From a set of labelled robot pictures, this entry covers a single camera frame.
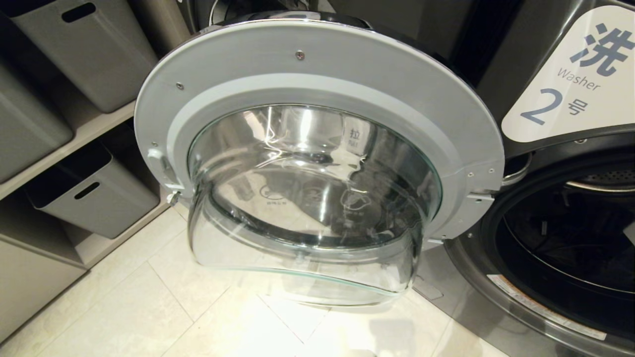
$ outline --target washer door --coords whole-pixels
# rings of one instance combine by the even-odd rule
[[[139,95],[138,144],[192,202],[202,265],[275,273],[258,282],[303,302],[389,300],[423,239],[453,238],[491,205],[497,126],[410,46],[319,13],[271,16],[164,58]]]

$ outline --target gray plastic bin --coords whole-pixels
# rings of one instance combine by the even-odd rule
[[[72,138],[57,111],[0,58],[0,183]]]
[[[110,239],[159,204],[99,142],[64,158],[25,188],[36,209]]]
[[[157,62],[126,0],[20,0],[2,10],[102,112],[134,100]]]

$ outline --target curved glass bowl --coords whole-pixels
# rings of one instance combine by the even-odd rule
[[[206,127],[189,153],[189,238],[204,266],[258,271],[300,302],[378,304],[405,292],[441,186],[399,135],[348,113],[270,105]]]

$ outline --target warning sticker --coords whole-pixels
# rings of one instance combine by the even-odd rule
[[[532,142],[635,123],[635,12],[601,6],[578,18],[502,122]]]
[[[533,300],[529,296],[525,295],[522,291],[518,290],[512,283],[509,282],[504,276],[500,274],[489,274],[487,276],[494,284],[501,288],[507,295],[514,298],[514,300],[520,302],[522,305],[532,310],[534,313],[541,315],[542,317],[551,320],[557,324],[560,324],[570,330],[576,331],[583,335],[593,337],[594,339],[602,340],[606,338],[606,333],[596,330],[591,327],[584,326],[571,319],[551,311],[545,306],[539,304],[536,300]]]

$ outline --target tile floor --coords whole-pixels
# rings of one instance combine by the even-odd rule
[[[144,227],[0,347],[0,357],[505,356],[409,292],[324,309],[255,295],[194,263],[187,210]]]

